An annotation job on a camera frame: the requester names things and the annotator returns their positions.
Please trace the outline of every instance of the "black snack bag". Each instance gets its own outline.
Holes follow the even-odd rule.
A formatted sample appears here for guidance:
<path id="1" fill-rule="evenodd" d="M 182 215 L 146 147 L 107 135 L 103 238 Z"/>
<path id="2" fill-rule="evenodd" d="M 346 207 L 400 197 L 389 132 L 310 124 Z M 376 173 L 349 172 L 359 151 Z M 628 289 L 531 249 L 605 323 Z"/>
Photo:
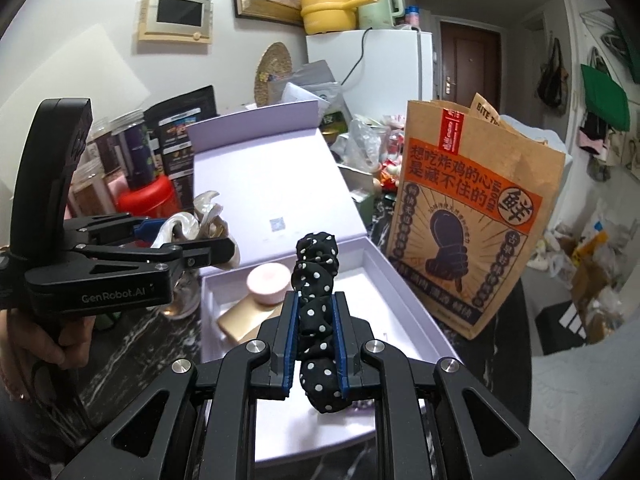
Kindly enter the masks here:
<path id="1" fill-rule="evenodd" d="M 164 172 L 174 183 L 184 211 L 193 212 L 193 150 L 186 131 L 189 124 L 216 117 L 213 86 L 179 95 L 145 111 L 149 135 L 158 140 Z"/>

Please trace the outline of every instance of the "hanging bag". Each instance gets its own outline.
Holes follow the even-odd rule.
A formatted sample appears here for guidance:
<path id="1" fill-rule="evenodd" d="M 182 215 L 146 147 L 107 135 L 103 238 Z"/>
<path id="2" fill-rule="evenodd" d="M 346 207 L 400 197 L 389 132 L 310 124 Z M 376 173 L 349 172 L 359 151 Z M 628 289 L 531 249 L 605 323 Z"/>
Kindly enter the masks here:
<path id="1" fill-rule="evenodd" d="M 562 66 L 562 51 L 560 41 L 554 38 L 554 46 L 551 56 L 546 64 L 540 82 L 538 83 L 537 94 L 540 100 L 550 108 L 556 109 L 562 106 L 562 82 L 564 68 Z"/>
<path id="2" fill-rule="evenodd" d="M 588 65 L 581 65 L 584 79 L 584 100 L 587 110 L 610 124 L 613 129 L 628 132 L 629 102 L 623 88 L 609 75 L 604 61 L 593 47 Z"/>

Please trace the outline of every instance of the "brown paper bag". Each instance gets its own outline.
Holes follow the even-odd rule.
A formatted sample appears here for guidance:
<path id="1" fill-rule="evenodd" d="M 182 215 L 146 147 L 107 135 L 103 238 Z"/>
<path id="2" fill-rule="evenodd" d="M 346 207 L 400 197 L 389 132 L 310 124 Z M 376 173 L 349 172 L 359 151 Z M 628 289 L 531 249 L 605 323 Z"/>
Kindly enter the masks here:
<path id="1" fill-rule="evenodd" d="M 489 104 L 489 101 L 487 101 L 484 97 L 482 97 L 478 93 L 476 93 L 476 95 L 474 96 L 474 100 L 471 102 L 469 115 L 488 121 L 491 124 L 497 124 L 498 126 L 503 127 L 508 132 L 511 132 L 512 134 L 516 134 L 519 137 L 527 137 L 526 135 L 521 134 L 518 130 L 516 130 L 510 124 L 507 124 L 504 121 L 502 121 L 500 119 L 500 114 L 495 110 L 495 108 Z M 537 140 L 536 142 L 540 142 L 545 146 L 548 144 L 546 142 L 546 139 Z"/>
<path id="2" fill-rule="evenodd" d="M 435 317 L 472 339 L 542 236 L 564 154 L 468 108 L 418 101 L 403 153 L 388 257 Z"/>

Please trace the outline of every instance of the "white refrigerator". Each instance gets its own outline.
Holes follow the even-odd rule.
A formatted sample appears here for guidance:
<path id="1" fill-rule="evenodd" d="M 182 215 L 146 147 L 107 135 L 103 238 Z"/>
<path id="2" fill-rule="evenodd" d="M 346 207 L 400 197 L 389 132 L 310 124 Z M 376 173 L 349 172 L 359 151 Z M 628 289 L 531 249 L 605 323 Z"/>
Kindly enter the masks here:
<path id="1" fill-rule="evenodd" d="M 364 52 L 362 61 L 343 85 L 352 114 L 380 120 L 406 115 L 407 101 L 433 98 L 433 41 L 430 32 L 416 30 L 329 32 L 306 37 L 309 62 L 326 60 L 342 82 Z"/>

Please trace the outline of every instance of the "black polka dot scrunchie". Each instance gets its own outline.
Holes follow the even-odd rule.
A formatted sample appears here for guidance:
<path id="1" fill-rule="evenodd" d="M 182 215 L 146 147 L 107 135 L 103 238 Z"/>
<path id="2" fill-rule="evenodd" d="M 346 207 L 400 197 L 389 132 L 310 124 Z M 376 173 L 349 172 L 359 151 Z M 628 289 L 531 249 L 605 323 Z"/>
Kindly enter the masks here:
<path id="1" fill-rule="evenodd" d="M 351 404 L 340 396 L 335 368 L 331 294 L 338 275 L 338 245 L 333 235 L 310 233 L 298 241 L 296 253 L 291 285 L 300 301 L 300 384 L 320 413 L 338 412 Z"/>

